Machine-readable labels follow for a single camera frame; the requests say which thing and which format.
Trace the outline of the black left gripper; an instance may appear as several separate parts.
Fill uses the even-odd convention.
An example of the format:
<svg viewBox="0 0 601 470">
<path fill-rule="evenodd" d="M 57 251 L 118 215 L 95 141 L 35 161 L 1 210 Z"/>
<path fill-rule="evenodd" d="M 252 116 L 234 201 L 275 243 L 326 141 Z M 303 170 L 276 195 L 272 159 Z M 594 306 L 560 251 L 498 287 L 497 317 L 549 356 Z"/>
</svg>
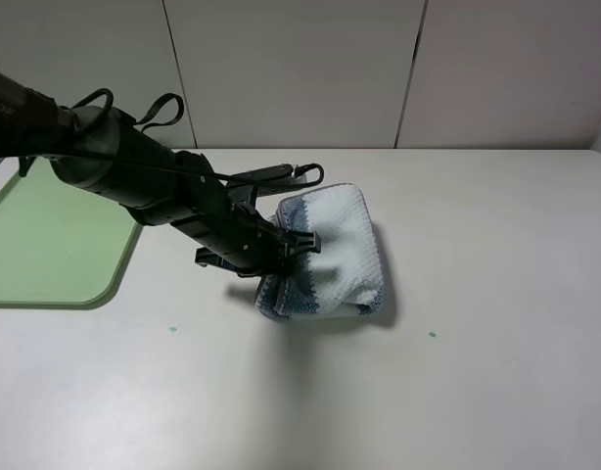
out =
<svg viewBox="0 0 601 470">
<path fill-rule="evenodd" d="M 254 182 L 179 180 L 176 197 L 188 211 L 171 225 L 247 276 L 290 274 L 299 256 L 321 253 L 316 232 L 278 228 L 269 234 L 270 223 L 254 209 L 257 193 Z"/>
</svg>

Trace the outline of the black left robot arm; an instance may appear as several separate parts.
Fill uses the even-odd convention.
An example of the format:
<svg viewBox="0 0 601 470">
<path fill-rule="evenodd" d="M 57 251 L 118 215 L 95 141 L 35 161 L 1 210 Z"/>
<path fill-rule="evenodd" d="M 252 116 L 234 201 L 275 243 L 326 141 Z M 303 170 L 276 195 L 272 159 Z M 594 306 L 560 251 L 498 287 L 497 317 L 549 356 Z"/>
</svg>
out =
<svg viewBox="0 0 601 470">
<path fill-rule="evenodd" d="M 279 227 L 256 209 L 257 198 L 313 187 L 319 164 L 279 164 L 235 175 L 215 172 L 205 155 L 173 151 L 146 135 L 161 108 L 184 101 L 166 93 L 141 119 L 100 88 L 71 107 L 0 73 L 0 158 L 16 158 L 26 176 L 38 157 L 69 186 L 114 201 L 144 226 L 171 225 L 200 244 L 195 262 L 240 277 L 288 275 L 293 261 L 321 250 L 319 235 Z"/>
</svg>

